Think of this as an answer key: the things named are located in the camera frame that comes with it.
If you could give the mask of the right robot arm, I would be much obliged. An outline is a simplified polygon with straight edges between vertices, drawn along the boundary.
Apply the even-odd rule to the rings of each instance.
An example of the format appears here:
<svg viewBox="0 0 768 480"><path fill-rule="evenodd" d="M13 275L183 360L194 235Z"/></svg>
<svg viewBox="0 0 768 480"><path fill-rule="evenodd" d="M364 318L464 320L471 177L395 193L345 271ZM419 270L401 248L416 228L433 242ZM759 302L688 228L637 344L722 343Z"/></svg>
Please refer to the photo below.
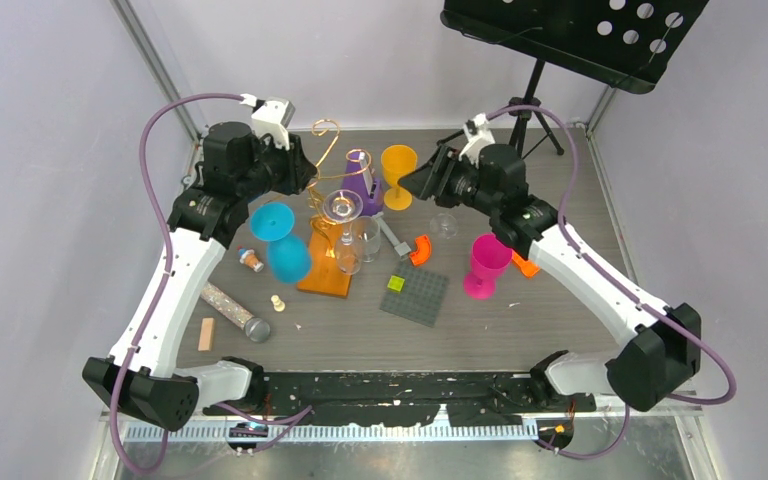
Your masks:
<svg viewBox="0 0 768 480"><path fill-rule="evenodd" d="M699 372L701 349L681 333L700 335L698 312L686 303L667 305L605 262L551 204L529 192L526 164L513 147L485 146L472 163L440 146L399 184L417 199L487 215L502 245L554 277L616 341L616 352L561 350L536 364L530 392L540 408L556 410L575 394L615 394L648 411Z"/></svg>

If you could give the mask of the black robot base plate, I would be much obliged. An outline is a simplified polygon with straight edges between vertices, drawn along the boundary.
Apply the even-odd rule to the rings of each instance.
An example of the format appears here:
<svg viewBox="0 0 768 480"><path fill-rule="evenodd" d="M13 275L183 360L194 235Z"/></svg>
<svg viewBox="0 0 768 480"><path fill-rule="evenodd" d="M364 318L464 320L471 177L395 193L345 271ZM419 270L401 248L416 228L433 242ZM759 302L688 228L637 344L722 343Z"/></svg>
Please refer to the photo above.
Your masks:
<svg viewBox="0 0 768 480"><path fill-rule="evenodd" d="M426 426L446 412L453 426L507 426L525 414L591 413L593 396L543 392L519 372L268 372L247 396L230 401L247 414L289 418L306 407L305 425Z"/></svg>

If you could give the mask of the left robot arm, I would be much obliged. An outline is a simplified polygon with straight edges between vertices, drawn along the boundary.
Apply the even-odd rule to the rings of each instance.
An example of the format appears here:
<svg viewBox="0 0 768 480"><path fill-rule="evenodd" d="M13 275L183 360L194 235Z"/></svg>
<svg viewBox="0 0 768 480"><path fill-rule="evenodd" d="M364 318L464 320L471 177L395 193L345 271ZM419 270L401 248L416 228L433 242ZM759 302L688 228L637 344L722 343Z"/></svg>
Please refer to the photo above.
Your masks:
<svg viewBox="0 0 768 480"><path fill-rule="evenodd" d="M203 182L185 190L163 220L158 265L126 331L104 358L87 360L82 377L110 410L175 432L205 408L230 402L258 412L267 398L264 369L226 356L211 365L179 368L183 335L203 288L248 223L266 245L277 280L295 284L308 276L312 258L294 234L290 207L250 203L268 193L297 195L317 174L291 133L274 134L242 122L213 125L204 140Z"/></svg>

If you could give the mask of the magenta plastic goblet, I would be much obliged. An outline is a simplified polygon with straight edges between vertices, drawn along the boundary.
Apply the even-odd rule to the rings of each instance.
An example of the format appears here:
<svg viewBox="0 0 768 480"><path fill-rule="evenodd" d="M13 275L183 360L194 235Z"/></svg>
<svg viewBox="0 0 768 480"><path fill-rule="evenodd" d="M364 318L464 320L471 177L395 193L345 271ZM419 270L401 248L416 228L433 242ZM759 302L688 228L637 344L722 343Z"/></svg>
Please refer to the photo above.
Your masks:
<svg viewBox="0 0 768 480"><path fill-rule="evenodd" d="M470 269L462 283L464 292L478 300L492 297L496 281L507 270L513 254L514 251L503 245L493 233L477 237L470 250Z"/></svg>

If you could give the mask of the gold wire glass rack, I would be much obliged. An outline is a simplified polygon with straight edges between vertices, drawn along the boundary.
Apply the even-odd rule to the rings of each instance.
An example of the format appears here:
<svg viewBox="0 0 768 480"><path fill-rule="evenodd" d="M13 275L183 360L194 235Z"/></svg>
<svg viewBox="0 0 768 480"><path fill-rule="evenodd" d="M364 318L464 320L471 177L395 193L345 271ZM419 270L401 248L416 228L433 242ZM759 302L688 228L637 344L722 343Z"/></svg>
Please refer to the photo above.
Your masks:
<svg viewBox="0 0 768 480"><path fill-rule="evenodd" d="M326 180L359 177L369 172L370 155L364 149L352 149L346 154L345 160L357 165L358 170L339 175L323 174L322 164L336 146L341 127L338 122L327 118L315 121L311 127L311 133L317 137L329 132L333 138L315 162L316 175L307 187L309 206L313 210L309 219L311 236L307 244L312 267L307 276L296 283L296 288L302 293L346 299L352 278L363 263L364 248L354 227L361 216L364 198L346 188L324 194L318 190L318 186Z"/></svg>

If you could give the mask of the clear wine glass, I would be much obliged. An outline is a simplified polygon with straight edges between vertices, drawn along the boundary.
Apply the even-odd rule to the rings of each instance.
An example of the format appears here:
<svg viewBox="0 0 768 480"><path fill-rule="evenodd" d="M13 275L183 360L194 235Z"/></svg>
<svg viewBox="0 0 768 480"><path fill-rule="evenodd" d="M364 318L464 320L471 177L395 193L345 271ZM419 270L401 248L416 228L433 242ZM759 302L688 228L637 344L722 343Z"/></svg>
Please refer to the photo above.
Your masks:
<svg viewBox="0 0 768 480"><path fill-rule="evenodd" d="M325 219L341 228L333 251L337 267L346 275L355 275L361 268L361 250L353 235L353 222L362 212L361 202L355 192L338 189L328 194L323 203Z"/></svg>

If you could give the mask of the blue plastic goblet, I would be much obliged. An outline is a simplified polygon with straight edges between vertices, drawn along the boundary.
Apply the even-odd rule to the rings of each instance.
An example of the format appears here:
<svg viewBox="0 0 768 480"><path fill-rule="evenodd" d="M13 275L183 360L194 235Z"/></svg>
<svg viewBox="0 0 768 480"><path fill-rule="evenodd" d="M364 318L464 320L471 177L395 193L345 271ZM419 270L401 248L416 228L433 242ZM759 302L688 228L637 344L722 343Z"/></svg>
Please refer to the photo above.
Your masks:
<svg viewBox="0 0 768 480"><path fill-rule="evenodd" d="M307 245L293 232L295 214L286 204L273 202L259 207L250 218L250 229L266 243L266 256L275 278L285 284L302 281L312 269Z"/></svg>

